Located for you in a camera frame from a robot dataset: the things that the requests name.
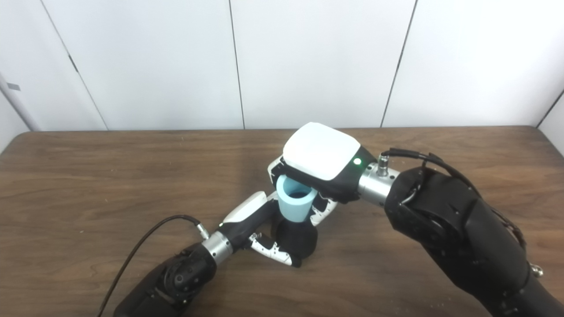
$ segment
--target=light blue cup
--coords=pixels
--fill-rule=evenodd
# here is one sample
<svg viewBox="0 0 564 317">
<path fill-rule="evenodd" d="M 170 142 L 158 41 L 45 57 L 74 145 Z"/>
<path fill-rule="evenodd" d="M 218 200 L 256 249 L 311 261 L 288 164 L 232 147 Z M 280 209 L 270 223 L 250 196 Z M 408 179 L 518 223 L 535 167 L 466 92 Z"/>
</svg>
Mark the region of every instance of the light blue cup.
<svg viewBox="0 0 564 317">
<path fill-rule="evenodd" d="M 292 222 L 303 222 L 306 219 L 318 193 L 315 189 L 298 183 L 286 175 L 278 177 L 276 191 L 280 212 L 284 218 Z"/>
</svg>

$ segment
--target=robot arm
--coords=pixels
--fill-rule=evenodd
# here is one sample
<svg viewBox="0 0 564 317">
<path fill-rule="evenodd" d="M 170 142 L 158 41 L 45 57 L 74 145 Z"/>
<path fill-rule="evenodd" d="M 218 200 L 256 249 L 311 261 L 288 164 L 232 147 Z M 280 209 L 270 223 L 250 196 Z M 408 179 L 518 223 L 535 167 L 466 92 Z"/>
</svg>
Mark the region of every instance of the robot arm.
<svg viewBox="0 0 564 317">
<path fill-rule="evenodd" d="M 424 163 L 400 173 L 387 167 L 390 156 Z M 391 149 L 376 159 L 354 138 L 309 123 L 288 140 L 269 172 L 272 179 L 286 174 L 343 204 L 364 199 L 384 207 L 392 227 L 421 243 L 451 281 L 493 316 L 564 316 L 564 306 L 536 279 L 539 268 L 527 262 L 516 226 L 434 155 Z"/>
<path fill-rule="evenodd" d="M 257 234 L 257 228 L 278 210 L 276 195 L 256 192 L 230 212 L 209 235 L 202 227 L 204 241 L 185 248 L 154 268 L 116 307 L 116 317 L 181 316 L 203 286 L 215 275 L 217 266 L 239 249 L 272 249 L 274 259 L 293 266 L 300 260 Z"/>
</svg>

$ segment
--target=white wall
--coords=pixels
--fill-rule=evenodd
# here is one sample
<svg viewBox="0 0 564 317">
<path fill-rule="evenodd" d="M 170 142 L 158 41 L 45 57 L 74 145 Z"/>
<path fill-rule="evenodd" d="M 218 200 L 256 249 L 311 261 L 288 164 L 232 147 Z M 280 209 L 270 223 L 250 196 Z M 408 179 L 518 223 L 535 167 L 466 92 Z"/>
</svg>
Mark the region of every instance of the white wall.
<svg viewBox="0 0 564 317">
<path fill-rule="evenodd" d="M 228 0 L 44 0 L 111 130 L 243 127 Z"/>
<path fill-rule="evenodd" d="M 414 0 L 44 3 L 0 0 L 38 130 L 536 126 L 564 88 L 562 1 L 419 1 L 403 55 Z"/>
<path fill-rule="evenodd" d="M 564 155 L 564 96 L 554 105 L 539 129 Z"/>
<path fill-rule="evenodd" d="M 564 88 L 564 1 L 419 1 L 384 126 L 536 126 Z"/>
<path fill-rule="evenodd" d="M 38 130 L 105 130 L 39 0 L 0 0 L 0 72 Z"/>
<path fill-rule="evenodd" d="M 0 91 L 0 153 L 18 134 L 29 131 Z"/>
<path fill-rule="evenodd" d="M 232 1 L 246 127 L 380 126 L 413 5 Z"/>
</svg>

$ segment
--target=wooden table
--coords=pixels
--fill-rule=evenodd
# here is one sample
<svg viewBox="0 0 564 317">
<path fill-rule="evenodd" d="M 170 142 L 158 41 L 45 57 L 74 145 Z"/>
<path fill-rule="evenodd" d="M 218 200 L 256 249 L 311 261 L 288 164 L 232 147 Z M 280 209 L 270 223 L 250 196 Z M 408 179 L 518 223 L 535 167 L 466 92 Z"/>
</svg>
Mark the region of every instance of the wooden table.
<svg viewBox="0 0 564 317">
<path fill-rule="evenodd" d="M 372 153 L 434 152 L 525 232 L 542 282 L 564 301 L 564 159 L 531 127 L 350 129 Z M 290 130 L 26 133 L 0 156 L 0 315 L 94 316 L 138 239 L 172 215 L 212 230 L 255 191 Z M 403 170 L 419 162 L 396 159 Z M 143 245 L 107 307 L 199 241 L 173 222 Z M 488 316 L 384 211 L 340 205 L 302 268 L 253 251 L 220 266 L 190 316 Z"/>
</svg>

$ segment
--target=screw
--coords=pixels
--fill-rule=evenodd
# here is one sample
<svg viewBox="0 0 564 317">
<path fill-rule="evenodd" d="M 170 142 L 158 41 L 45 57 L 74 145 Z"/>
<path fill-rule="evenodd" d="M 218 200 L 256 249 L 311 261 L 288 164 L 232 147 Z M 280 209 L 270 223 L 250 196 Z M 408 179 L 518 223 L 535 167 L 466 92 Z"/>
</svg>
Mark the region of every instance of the screw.
<svg viewBox="0 0 564 317">
<path fill-rule="evenodd" d="M 533 274 L 536 278 L 541 278 L 541 277 L 543 277 L 544 271 L 543 271 L 543 268 L 542 268 L 542 267 L 540 267 L 540 266 L 538 266 L 538 265 L 536 265 L 536 264 L 533 264 L 533 263 L 530 263 L 530 266 L 531 266 L 532 274 Z"/>
</svg>

